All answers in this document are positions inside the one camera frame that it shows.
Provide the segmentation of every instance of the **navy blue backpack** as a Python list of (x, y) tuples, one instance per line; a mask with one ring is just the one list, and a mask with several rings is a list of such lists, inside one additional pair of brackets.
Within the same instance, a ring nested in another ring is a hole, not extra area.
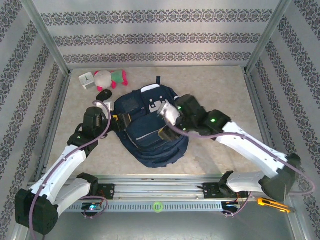
[(156, 84), (128, 93), (114, 103), (113, 114), (130, 114), (131, 123), (124, 131), (116, 131), (122, 144), (148, 168), (166, 167), (182, 158), (187, 151), (189, 138), (181, 136), (174, 141), (165, 141), (158, 131), (166, 123), (157, 110), (164, 102), (174, 105), (178, 95), (170, 88)]

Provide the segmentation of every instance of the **pink plush toy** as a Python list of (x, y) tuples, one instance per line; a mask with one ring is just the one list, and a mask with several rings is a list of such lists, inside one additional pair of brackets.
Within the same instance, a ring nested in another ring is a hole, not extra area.
[(125, 70), (118, 71), (96, 71), (94, 73), (94, 83), (99, 92), (110, 86), (115, 89), (117, 84), (128, 85), (127, 74)]

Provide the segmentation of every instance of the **wall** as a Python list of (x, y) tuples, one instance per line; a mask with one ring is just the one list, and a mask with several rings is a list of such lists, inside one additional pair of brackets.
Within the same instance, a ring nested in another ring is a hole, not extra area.
[[(251, 72), (274, 146), (320, 178), (320, 0), (293, 0)], [(300, 190), (308, 184), (300, 177)], [(320, 191), (296, 199), (310, 239), (320, 239)]]
[(0, 1), (0, 240), (11, 235), (14, 199), (33, 176), (63, 75), (18, 0)]
[(72, 68), (245, 66), (279, 0), (35, 0)]

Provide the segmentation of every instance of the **black computer mouse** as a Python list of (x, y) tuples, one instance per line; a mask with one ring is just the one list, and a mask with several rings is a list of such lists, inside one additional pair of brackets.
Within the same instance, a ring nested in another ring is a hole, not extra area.
[(105, 89), (102, 92), (100, 92), (95, 99), (97, 99), (98, 101), (104, 102), (109, 98), (111, 98), (111, 96), (112, 96), (112, 92), (108, 89)]

